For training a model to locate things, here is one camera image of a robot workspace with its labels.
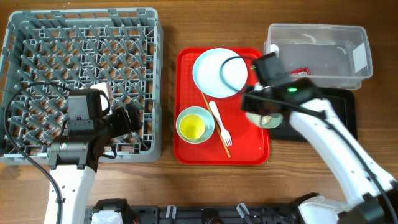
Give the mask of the green bowl with rice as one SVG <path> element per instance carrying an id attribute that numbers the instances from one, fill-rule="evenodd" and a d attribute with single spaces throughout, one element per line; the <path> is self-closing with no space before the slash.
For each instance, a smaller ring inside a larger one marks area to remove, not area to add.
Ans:
<path id="1" fill-rule="evenodd" d="M 271 113 L 269 115 L 258 115 L 254 113 L 245 113 L 247 119 L 262 129 L 273 129 L 278 127 L 284 120 L 279 113 Z"/>

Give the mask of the red sauce packet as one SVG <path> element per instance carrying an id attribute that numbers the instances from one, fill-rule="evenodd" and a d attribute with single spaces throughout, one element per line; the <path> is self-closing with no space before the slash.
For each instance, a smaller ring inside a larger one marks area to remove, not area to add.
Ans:
<path id="1" fill-rule="evenodd" d="M 290 72 L 290 74 L 291 75 L 305 75 L 305 76 L 311 75 L 308 67 L 301 67 L 301 68 L 294 69 Z"/>

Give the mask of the white napkin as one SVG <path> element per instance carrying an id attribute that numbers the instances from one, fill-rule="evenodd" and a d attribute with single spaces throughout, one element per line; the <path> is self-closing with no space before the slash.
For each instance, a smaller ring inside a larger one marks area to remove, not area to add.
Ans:
<path id="1" fill-rule="evenodd" d="M 275 52 L 277 54 L 277 53 L 279 53 L 279 47 L 276 44 L 271 44 L 270 51 Z"/>

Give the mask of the yellow plastic cup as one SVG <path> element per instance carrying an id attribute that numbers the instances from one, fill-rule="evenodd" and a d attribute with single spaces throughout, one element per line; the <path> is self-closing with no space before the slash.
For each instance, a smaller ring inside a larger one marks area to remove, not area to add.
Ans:
<path id="1" fill-rule="evenodd" d="M 206 129 L 204 120 L 196 114 L 184 116 L 179 124 L 179 130 L 183 137 L 189 140 L 197 140 L 204 134 Z"/>

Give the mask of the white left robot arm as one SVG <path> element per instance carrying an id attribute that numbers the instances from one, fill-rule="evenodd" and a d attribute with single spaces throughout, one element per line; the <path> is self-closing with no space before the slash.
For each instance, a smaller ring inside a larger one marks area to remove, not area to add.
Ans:
<path id="1" fill-rule="evenodd" d="M 50 175 L 55 187 L 50 188 L 45 223 L 56 220 L 50 212 L 56 203 L 62 206 L 62 223 L 83 223 L 85 207 L 95 180 L 101 157 L 117 158 L 112 139 L 141 129 L 139 109 L 132 103 L 113 110 L 111 115 L 92 119 L 65 120 L 61 133 L 53 140 L 48 152 Z"/>

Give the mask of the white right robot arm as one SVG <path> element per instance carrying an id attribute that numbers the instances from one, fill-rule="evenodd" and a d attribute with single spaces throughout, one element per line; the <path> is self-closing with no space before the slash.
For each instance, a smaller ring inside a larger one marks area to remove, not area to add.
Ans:
<path id="1" fill-rule="evenodd" d="M 303 223 L 397 223 L 397 181 L 367 154 L 309 79 L 245 86 L 242 109 L 260 116 L 282 113 L 339 182 L 345 202 L 305 199 L 298 206 Z"/>

